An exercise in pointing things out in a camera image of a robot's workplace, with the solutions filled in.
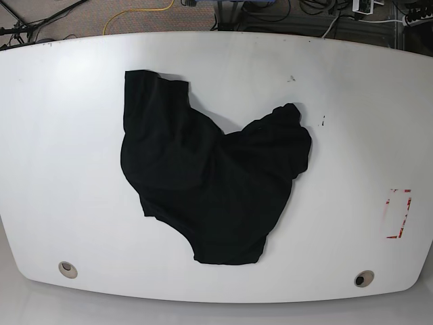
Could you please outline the black T-shirt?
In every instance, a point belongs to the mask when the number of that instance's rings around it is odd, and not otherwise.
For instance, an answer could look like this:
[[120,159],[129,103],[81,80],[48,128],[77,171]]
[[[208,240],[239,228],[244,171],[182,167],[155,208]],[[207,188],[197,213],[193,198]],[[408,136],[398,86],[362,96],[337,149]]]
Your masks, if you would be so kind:
[[145,216],[180,233],[202,264],[258,262],[308,168],[312,139],[294,104],[224,133],[189,103],[189,84],[124,76],[120,165]]

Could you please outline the red tape rectangle marker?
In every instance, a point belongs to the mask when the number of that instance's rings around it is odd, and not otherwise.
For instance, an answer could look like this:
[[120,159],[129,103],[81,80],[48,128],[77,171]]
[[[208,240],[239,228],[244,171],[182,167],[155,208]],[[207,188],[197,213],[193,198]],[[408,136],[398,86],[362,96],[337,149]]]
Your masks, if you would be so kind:
[[411,206],[411,190],[391,189],[386,201],[383,233],[388,239],[401,238]]

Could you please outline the black tripod stand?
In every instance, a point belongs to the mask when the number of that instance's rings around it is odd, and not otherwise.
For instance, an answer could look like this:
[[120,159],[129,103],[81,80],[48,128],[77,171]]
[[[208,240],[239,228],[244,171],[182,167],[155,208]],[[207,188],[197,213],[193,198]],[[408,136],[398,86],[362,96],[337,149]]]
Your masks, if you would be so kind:
[[60,20],[70,14],[74,9],[81,6],[82,4],[88,2],[88,0],[81,0],[74,2],[72,5],[65,7],[64,9],[52,14],[47,18],[43,18],[40,20],[35,20],[32,22],[26,22],[23,18],[21,18],[18,13],[16,13],[6,2],[1,1],[1,8],[4,9],[9,15],[11,15],[16,23],[12,28],[4,28],[1,27],[1,36],[10,36],[10,41],[15,39],[18,42],[18,45],[30,45],[34,44],[37,40],[37,37],[33,35],[35,33],[39,33],[40,30],[49,24]]

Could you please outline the white power strip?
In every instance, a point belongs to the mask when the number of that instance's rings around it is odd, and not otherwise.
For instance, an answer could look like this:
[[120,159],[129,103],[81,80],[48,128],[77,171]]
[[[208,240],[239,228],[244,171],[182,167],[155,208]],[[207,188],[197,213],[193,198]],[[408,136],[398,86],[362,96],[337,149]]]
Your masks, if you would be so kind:
[[412,9],[403,18],[403,26],[413,27],[426,22],[432,22],[432,7]]

